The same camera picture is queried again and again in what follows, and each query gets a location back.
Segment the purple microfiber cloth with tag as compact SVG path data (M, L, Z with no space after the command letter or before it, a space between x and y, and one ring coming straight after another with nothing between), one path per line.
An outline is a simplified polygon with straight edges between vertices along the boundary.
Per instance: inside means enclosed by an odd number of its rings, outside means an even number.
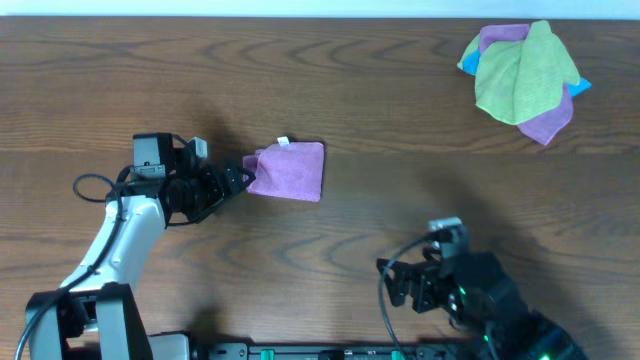
M243 157L243 166L255 175L247 190L255 195L319 202L324 160L322 143L280 137L277 143Z

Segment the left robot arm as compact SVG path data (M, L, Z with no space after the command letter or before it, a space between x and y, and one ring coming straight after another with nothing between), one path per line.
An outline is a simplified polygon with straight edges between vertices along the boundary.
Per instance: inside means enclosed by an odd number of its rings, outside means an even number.
M185 332L148 334L133 295L173 215L184 215L186 225L200 223L255 179L232 160L216 167L207 157L207 144L197 137L134 135L133 162L106 182L105 218L86 255L58 289L29 300L17 358L207 358Z

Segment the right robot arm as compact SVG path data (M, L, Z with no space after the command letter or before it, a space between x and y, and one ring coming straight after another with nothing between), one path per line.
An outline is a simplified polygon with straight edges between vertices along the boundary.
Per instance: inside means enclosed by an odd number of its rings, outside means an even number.
M568 359L586 357L562 327L532 310L516 283L491 252L469 249L467 229L450 225L433 230L390 259L379 258L378 297L387 331L403 356L385 302L399 307L407 298L418 314L442 309L450 324L475 338L471 359Z

